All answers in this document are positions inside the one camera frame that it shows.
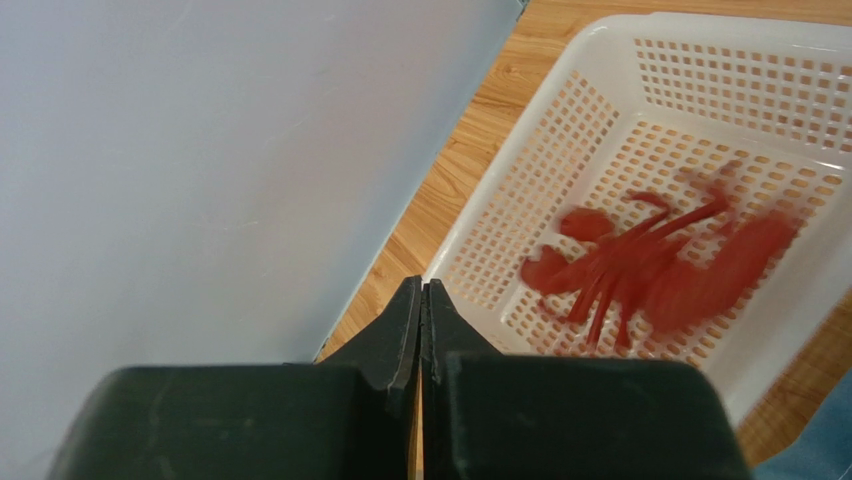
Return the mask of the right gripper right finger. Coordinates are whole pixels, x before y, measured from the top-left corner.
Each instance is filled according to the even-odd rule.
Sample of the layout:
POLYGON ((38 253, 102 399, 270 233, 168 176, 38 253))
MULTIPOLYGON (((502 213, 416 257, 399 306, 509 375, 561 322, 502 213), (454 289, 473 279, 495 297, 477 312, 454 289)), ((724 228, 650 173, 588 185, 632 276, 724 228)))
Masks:
POLYGON ((723 405, 664 360, 505 355, 423 290, 428 479, 747 479, 723 405))

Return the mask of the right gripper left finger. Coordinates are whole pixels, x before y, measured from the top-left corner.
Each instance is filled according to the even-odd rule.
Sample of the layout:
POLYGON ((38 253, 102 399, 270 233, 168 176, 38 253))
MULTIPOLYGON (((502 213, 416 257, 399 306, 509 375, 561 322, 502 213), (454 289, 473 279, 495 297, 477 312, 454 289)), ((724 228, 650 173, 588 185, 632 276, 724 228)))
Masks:
POLYGON ((52 479, 411 479, 422 281, 318 363, 133 366, 86 399, 52 479))

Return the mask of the red toy lobster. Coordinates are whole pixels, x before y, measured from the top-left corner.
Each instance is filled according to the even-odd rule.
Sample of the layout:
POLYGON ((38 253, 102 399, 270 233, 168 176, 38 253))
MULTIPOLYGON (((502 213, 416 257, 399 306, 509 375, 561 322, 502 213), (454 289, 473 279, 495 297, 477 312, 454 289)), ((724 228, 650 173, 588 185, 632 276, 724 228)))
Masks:
POLYGON ((590 348, 597 347, 613 302, 619 305, 615 340, 619 349, 630 348, 628 323, 637 313, 644 314, 654 331, 669 333, 729 311, 758 284, 769 263, 789 248, 802 225, 800 216, 789 209, 737 221, 724 179, 734 169, 726 164, 708 179, 688 173, 710 200, 681 216, 659 193, 626 195, 628 201, 645 202, 659 211, 621 234, 615 232, 611 217, 598 209, 570 209, 559 231, 589 243, 590 249, 569 260, 544 245, 538 257, 521 263, 520 280, 541 295, 538 307, 546 316, 567 324, 589 322, 590 348), (710 263, 699 267, 682 258, 681 250, 691 241, 683 230, 719 215, 726 221, 714 233, 725 241, 710 263))

